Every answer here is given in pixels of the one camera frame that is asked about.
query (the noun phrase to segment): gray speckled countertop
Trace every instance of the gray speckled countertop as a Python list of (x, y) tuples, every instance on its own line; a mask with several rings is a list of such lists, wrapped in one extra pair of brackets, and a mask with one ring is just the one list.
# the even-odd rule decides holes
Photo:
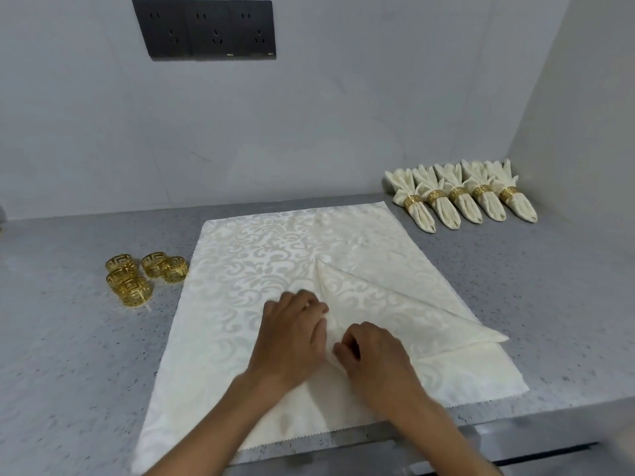
[[(635, 264), (537, 207), (458, 231), (417, 229), (383, 194), (14, 221), (0, 234), (0, 464), (14, 475), (128, 471), (181, 285), (147, 308), (109, 291), (104, 261), (189, 258), (204, 221), (385, 200), (425, 255), (504, 344), (531, 392), (451, 410), (477, 424), (635, 396)], [(386, 424), (256, 448), (237, 462), (390, 438)]]

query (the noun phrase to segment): rolled napkin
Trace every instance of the rolled napkin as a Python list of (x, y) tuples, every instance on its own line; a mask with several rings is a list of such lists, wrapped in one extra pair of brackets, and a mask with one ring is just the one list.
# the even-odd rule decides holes
[(397, 169), (394, 173), (386, 172), (385, 174), (395, 190), (393, 202), (404, 207), (421, 230), (435, 233), (434, 219), (425, 208), (421, 196), (417, 195), (412, 171), (410, 169)]
[(491, 179), (487, 177), (487, 170), (482, 162), (461, 162), (463, 179), (467, 190), (476, 199), (485, 213), (497, 222), (503, 222), (507, 216), (503, 204), (489, 186)]
[(440, 179), (445, 180), (443, 191), (448, 195), (449, 201), (458, 207), (463, 216), (475, 224), (483, 223), (483, 216), (478, 205), (465, 188), (467, 181), (462, 182), (461, 164), (445, 164), (445, 167), (436, 164), (434, 171)]
[(448, 194), (443, 191), (445, 181), (437, 180), (432, 167), (425, 168), (419, 165), (412, 169), (412, 175), (417, 182), (417, 194), (432, 206), (441, 222), (452, 230), (456, 230), (461, 225), (461, 217), (458, 216), (456, 208), (448, 199)]
[(485, 169), (488, 177), (493, 178), (491, 187), (498, 198), (521, 219), (528, 222), (537, 222), (538, 215), (536, 210), (527, 200), (525, 194), (519, 192), (516, 188), (518, 175), (512, 177), (512, 162), (509, 159), (505, 160), (503, 165), (500, 162), (485, 162)]

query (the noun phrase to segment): stack of napkin rings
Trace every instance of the stack of napkin rings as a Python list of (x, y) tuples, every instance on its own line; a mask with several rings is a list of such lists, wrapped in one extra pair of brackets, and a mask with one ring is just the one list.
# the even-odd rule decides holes
[[(168, 257), (153, 252), (141, 259), (141, 266), (151, 279), (163, 277), (169, 283), (181, 282), (187, 276), (188, 266), (183, 257)], [(130, 254), (114, 256), (106, 263), (106, 282), (124, 306), (136, 307), (152, 297), (152, 285), (139, 274), (137, 263)]]

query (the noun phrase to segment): gold metal ring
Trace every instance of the gold metal ring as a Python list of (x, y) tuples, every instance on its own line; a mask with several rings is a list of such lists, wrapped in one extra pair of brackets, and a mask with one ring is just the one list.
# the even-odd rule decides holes
[(472, 191), (472, 197), (477, 199), (485, 192), (493, 192), (489, 185), (479, 185)]
[(412, 204), (416, 204), (417, 202), (423, 202), (424, 200), (418, 195), (409, 195), (406, 197), (406, 200), (403, 201), (403, 207), (408, 210)]
[(450, 202), (452, 202), (454, 204), (456, 202), (456, 200), (461, 195), (463, 195), (464, 193), (466, 193), (468, 195), (470, 194), (465, 187), (461, 187), (461, 186), (455, 187), (455, 188), (453, 188), (452, 190), (449, 191), (448, 198), (449, 198)]
[(428, 194), (425, 201), (432, 205), (434, 200), (440, 199), (441, 197), (445, 197), (445, 194), (441, 190), (433, 190)]
[(504, 202), (504, 204), (507, 203), (507, 201), (509, 199), (512, 198), (512, 195), (515, 193), (520, 193), (518, 191), (518, 189), (516, 187), (509, 186), (509, 187), (505, 187), (503, 190), (500, 191), (500, 193), (498, 194), (498, 196), (500, 197), (500, 199)]

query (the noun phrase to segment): right hand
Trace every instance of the right hand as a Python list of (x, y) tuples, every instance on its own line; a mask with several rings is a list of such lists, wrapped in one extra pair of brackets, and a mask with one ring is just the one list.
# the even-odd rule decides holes
[(396, 426), (422, 406), (436, 404), (422, 388), (401, 341), (386, 329), (370, 322), (353, 324), (333, 346), (333, 354), (368, 407)]

